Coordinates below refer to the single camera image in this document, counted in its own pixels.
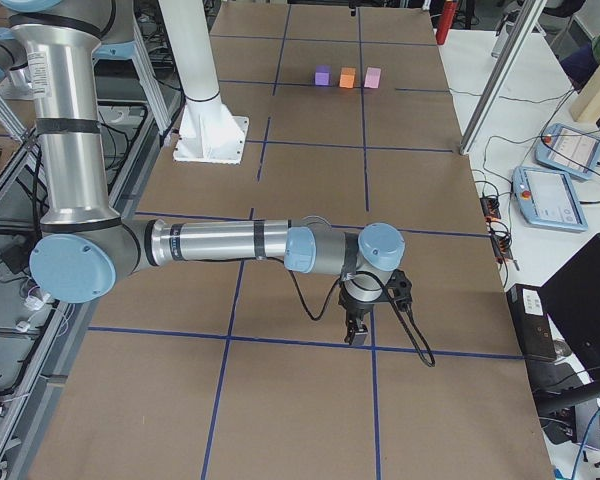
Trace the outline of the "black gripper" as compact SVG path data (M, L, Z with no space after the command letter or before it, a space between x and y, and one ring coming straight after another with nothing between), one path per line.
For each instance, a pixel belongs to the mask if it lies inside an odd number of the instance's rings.
M344 286L340 287L338 304L345 310L346 334L344 342L346 344L356 347L365 344L368 329L363 324L364 318L373 310L377 303L377 299L359 300L352 296Z

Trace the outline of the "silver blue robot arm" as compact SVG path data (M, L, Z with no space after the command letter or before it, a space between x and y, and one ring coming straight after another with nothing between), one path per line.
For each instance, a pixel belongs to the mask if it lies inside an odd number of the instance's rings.
M67 303L85 303L148 267L170 262L274 260L291 275L334 277L329 296L346 311L348 344L364 343L366 314L388 303L412 317L400 269L405 242L385 223L358 233L324 219L168 224L125 221L111 206L93 58L104 39L131 25L118 1L10 1L10 29L27 56L49 207L29 265L36 283Z

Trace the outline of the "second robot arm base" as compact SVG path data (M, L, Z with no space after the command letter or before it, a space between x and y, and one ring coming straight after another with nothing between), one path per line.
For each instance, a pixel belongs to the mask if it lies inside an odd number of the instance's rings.
M0 95L9 100L33 99L27 53L6 27L0 27Z

